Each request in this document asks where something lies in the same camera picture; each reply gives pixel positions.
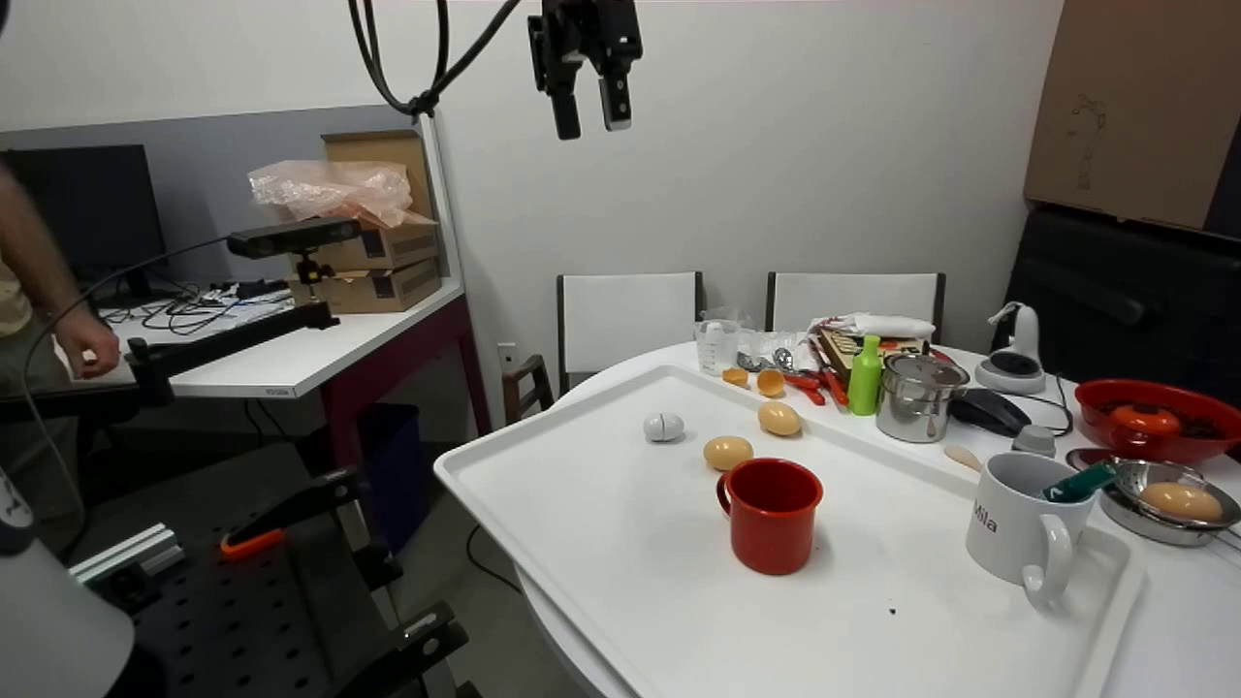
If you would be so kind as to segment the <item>person's forearm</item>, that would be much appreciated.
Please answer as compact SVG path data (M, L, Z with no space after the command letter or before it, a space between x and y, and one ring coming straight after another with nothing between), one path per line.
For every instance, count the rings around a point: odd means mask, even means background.
M59 317L78 302L78 282L35 201L0 168L0 313L21 330L32 313Z

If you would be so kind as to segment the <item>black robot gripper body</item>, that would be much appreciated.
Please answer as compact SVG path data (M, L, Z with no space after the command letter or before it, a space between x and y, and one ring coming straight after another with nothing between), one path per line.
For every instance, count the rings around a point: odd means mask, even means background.
M637 0L545 0L528 38L538 88L565 82L580 64L625 82L644 53Z

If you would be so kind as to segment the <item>person's hand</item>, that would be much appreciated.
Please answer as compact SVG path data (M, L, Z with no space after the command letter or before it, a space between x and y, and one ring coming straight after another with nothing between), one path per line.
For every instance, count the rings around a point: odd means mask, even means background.
M122 360L122 338L94 312L70 312L55 338L82 382L104 375Z

